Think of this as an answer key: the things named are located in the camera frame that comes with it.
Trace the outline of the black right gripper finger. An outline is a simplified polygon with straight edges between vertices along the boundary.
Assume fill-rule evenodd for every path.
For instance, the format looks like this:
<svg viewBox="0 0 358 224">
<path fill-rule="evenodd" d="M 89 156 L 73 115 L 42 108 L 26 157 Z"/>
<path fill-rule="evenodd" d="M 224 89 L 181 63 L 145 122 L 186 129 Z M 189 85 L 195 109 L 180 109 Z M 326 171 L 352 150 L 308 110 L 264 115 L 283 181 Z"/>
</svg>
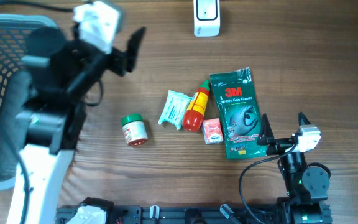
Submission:
<svg viewBox="0 0 358 224">
<path fill-rule="evenodd" d="M 260 146 L 271 145 L 275 142 L 273 131 L 271 129 L 270 121 L 267 114 L 262 115 L 261 128 L 257 144 Z"/>
<path fill-rule="evenodd" d="M 299 126 L 310 125 L 311 122 L 307 119 L 303 112 L 298 113 L 298 124 Z"/>
</svg>

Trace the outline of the green 3M gloves packet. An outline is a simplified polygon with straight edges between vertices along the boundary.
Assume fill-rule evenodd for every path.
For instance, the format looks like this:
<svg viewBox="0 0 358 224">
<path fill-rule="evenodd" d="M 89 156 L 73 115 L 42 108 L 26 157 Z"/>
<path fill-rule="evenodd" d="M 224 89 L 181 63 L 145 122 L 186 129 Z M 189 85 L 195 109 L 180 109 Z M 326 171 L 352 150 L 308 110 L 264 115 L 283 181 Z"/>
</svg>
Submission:
<svg viewBox="0 0 358 224">
<path fill-rule="evenodd" d="M 227 159 L 264 157 L 266 146 L 257 144 L 261 115 L 249 67 L 210 75 L 219 111 Z"/>
</svg>

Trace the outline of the orange tissue packet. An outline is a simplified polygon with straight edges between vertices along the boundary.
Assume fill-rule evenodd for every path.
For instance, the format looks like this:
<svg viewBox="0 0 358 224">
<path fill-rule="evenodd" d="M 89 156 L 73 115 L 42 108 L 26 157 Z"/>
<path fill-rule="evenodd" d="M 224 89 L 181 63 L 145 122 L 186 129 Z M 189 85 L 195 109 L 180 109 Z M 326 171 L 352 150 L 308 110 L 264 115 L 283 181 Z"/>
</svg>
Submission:
<svg viewBox="0 0 358 224">
<path fill-rule="evenodd" d="M 206 144 L 219 144 L 224 141 L 219 118 L 204 120 L 201 128 Z"/>
</svg>

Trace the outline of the mint green tissue packet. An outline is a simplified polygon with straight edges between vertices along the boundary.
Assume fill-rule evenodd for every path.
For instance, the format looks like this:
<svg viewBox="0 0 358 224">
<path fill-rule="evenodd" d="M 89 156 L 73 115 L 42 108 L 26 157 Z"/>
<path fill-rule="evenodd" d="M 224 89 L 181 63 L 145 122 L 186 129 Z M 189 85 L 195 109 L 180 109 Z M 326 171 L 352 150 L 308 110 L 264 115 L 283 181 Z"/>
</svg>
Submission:
<svg viewBox="0 0 358 224">
<path fill-rule="evenodd" d="M 183 117 L 190 101 L 191 97 L 188 95 L 169 90 L 165 106 L 158 121 L 159 125 L 168 122 L 174 125 L 177 130 L 181 130 Z"/>
</svg>

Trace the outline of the red chili sauce bottle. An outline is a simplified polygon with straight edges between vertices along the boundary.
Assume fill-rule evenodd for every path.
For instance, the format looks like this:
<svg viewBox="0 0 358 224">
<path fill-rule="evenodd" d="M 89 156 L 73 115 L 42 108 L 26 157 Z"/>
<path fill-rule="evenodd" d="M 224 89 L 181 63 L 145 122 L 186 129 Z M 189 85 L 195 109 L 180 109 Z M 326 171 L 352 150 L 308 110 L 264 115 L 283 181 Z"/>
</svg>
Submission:
<svg viewBox="0 0 358 224">
<path fill-rule="evenodd" d="M 210 94 L 209 80 L 199 85 L 193 95 L 183 118 L 182 126 L 184 129 L 197 132 L 201 127 Z"/>
</svg>

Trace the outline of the green-lid spice jar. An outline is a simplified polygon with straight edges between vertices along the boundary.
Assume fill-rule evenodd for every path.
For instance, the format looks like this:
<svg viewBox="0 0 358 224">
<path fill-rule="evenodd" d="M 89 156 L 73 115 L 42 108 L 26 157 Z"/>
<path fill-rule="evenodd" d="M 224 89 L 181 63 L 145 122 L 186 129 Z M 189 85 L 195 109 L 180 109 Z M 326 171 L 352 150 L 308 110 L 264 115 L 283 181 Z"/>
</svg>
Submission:
<svg viewBox="0 0 358 224">
<path fill-rule="evenodd" d="M 148 141 L 144 120 L 140 114 L 130 114 L 121 119 L 122 132 L 128 146 L 139 146 Z"/>
</svg>

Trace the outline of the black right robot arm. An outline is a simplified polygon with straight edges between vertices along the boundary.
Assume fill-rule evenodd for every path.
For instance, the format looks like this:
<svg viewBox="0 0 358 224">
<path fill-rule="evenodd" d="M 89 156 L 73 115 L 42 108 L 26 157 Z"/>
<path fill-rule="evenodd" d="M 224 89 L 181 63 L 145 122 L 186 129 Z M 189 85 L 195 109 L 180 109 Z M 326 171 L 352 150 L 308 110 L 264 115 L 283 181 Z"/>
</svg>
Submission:
<svg viewBox="0 0 358 224">
<path fill-rule="evenodd" d="M 289 138 L 277 139 L 269 119 L 262 116 L 257 144 L 267 146 L 268 156 L 279 156 L 278 167 L 284 179 L 287 196 L 277 199 L 277 223 L 332 223 L 328 199 L 331 171 L 323 164 L 307 163 L 305 153 L 316 148 L 321 131 L 298 113 L 298 130 Z"/>
</svg>

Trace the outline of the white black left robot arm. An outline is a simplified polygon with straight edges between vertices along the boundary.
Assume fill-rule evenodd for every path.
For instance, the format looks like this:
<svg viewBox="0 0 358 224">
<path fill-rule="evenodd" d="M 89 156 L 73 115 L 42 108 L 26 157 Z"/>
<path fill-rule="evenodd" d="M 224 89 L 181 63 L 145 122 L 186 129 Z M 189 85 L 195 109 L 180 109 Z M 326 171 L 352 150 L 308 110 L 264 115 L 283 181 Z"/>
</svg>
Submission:
<svg viewBox="0 0 358 224">
<path fill-rule="evenodd" d="M 135 31 L 125 51 L 97 48 L 82 40 L 79 26 L 67 40 L 60 29 L 32 31 L 22 58 L 29 77 L 28 97 L 13 130 L 0 124 L 0 137 L 17 159 L 8 223 L 52 223 L 63 179 L 86 119 L 84 96 L 106 70 L 123 76 L 135 69 L 145 27 Z"/>
</svg>

